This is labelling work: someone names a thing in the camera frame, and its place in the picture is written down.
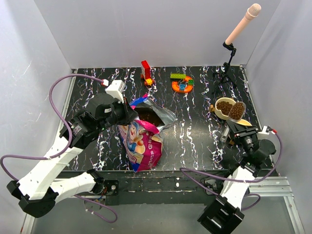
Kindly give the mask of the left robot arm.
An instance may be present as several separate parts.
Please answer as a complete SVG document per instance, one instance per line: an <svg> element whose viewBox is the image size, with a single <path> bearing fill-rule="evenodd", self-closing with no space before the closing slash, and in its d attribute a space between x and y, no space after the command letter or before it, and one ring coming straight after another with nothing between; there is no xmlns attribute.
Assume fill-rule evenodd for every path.
<svg viewBox="0 0 312 234"><path fill-rule="evenodd" d="M8 191L19 200L21 209L35 218L46 215L55 204L68 197L84 192L102 193L105 180L94 169L58 182L55 178L101 132L115 125L127 126L137 116L125 97L95 95L86 109L65 123L59 139L46 156L26 176L8 183Z"/></svg>

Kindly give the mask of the clear plastic scoop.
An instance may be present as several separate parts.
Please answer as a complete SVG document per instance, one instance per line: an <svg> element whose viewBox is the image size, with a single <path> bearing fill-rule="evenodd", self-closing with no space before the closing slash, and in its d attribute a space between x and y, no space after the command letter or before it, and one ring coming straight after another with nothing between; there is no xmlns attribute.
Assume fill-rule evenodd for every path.
<svg viewBox="0 0 312 234"><path fill-rule="evenodd" d="M236 102L229 112L229 118L235 121L242 119L246 110L246 105L244 102Z"/></svg>

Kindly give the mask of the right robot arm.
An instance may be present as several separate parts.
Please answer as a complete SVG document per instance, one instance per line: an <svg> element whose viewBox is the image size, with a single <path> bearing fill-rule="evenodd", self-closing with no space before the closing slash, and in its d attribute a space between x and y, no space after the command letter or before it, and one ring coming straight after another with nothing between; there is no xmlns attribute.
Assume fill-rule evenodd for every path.
<svg viewBox="0 0 312 234"><path fill-rule="evenodd" d="M227 178L221 180L221 193L207 206L198 218L198 222L212 234L230 234L243 220L242 201L249 184L254 182L262 164L276 153L275 145L264 138L277 131L264 126L261 131L256 126L245 126L227 121L222 139L230 138L234 144L240 144L245 151Z"/></svg>

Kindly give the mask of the pink blue pet food bag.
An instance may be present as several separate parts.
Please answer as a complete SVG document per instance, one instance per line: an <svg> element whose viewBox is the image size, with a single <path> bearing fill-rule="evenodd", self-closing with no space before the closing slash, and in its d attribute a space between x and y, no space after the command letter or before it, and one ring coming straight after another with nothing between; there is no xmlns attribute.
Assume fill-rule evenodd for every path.
<svg viewBox="0 0 312 234"><path fill-rule="evenodd" d="M138 117L125 126L118 126L121 141L132 170L149 170L157 165L162 156L163 138L160 132L171 127L177 117L148 95L135 99L130 106Z"/></svg>

